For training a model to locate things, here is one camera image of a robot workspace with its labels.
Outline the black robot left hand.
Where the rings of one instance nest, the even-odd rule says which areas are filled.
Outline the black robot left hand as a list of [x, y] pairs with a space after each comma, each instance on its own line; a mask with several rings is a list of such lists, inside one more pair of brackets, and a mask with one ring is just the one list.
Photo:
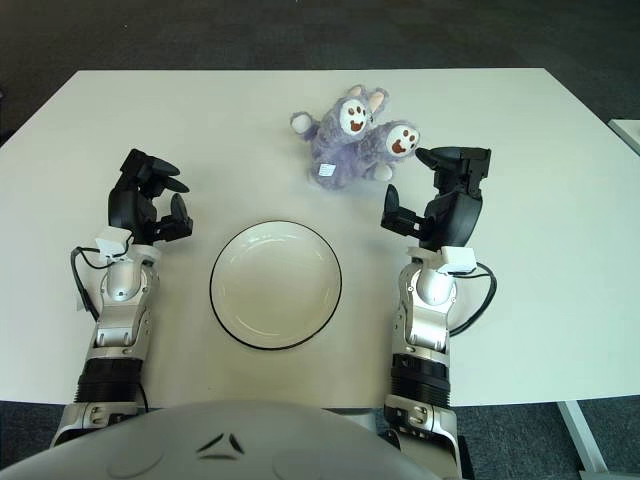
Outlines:
[[[189, 188], [176, 177], [180, 170], [169, 162], [132, 149], [120, 168], [121, 175], [108, 198], [111, 227], [133, 234], [133, 243], [152, 246], [157, 241], [174, 241], [191, 236], [193, 219], [188, 215], [182, 193]], [[158, 218], [153, 200], [165, 190], [174, 195], [170, 213]]]

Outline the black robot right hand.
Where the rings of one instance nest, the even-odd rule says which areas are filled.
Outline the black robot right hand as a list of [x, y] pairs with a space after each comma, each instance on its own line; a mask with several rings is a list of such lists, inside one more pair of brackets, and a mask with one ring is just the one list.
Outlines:
[[465, 246], [482, 210], [480, 183], [488, 176], [491, 151], [478, 147], [419, 148], [416, 157], [434, 172], [438, 194], [426, 205], [424, 215], [418, 216], [402, 207], [397, 189], [388, 186], [381, 227], [411, 236], [429, 251]]

